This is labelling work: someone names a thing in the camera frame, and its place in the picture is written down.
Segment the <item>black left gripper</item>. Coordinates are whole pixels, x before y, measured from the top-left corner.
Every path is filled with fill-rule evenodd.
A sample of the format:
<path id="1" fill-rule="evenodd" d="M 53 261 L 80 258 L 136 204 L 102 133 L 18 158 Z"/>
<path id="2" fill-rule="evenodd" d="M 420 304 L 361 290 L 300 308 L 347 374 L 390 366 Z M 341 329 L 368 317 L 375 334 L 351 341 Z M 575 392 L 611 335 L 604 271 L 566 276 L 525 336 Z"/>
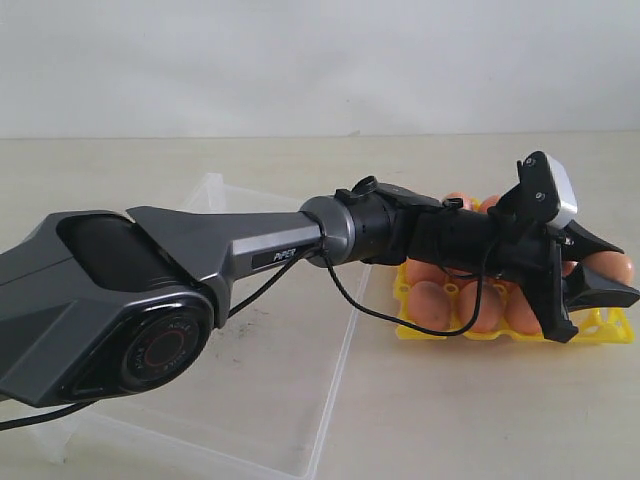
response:
<path id="1" fill-rule="evenodd" d="M 601 252 L 624 251 L 593 234 L 575 220 L 562 231 L 533 222 L 507 226 L 496 259 L 501 276 L 514 282 L 527 300 L 545 339 L 567 343 L 578 328 L 569 312 L 594 308 L 629 308 L 639 291 L 578 264 L 563 279 L 562 262 L 581 262 Z"/>

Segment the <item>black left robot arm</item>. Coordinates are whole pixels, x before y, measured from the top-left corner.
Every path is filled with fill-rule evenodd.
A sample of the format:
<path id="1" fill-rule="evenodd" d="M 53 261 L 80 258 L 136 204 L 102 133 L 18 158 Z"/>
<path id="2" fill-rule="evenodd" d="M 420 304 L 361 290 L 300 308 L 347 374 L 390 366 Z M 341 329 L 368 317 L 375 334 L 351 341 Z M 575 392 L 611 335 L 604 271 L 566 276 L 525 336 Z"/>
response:
<path id="1" fill-rule="evenodd" d="M 296 212 L 54 213 L 1 256 L 1 395 L 81 408 L 158 388 L 233 315 L 237 280 L 282 275 L 303 259 L 335 267 L 410 258 L 512 281 L 545 338 L 565 343 L 577 332 L 572 311 L 639 298 L 585 265 L 609 249 L 520 187 L 481 214 L 374 177 Z"/>

